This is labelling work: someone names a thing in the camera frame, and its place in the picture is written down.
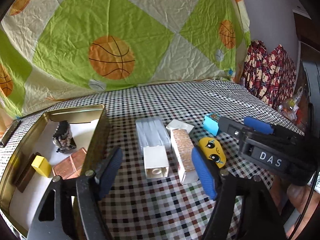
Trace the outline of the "person right hand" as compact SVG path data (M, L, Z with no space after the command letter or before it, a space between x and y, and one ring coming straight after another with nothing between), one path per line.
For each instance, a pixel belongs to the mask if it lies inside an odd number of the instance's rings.
M287 197L288 200L291 202L291 204L295 207L295 209L297 209L297 211L301 214L308 200L311 187L309 187L308 185L296 186L296 185L290 184L289 187L287 188L287 191L284 192L283 188L281 187L282 186L281 183L282 183L281 178L279 178L278 176L274 176L272 187L270 189L271 197L275 205L277 206L278 211L281 212L282 204L284 202L283 198ZM319 193L314 191L311 197L309 206L307 208L307 211L297 231L295 232L295 235L292 237L292 239L296 239L299 236L299 234L303 231L303 229L309 222L310 218L312 217L314 211L316 210L318 204L319 204Z

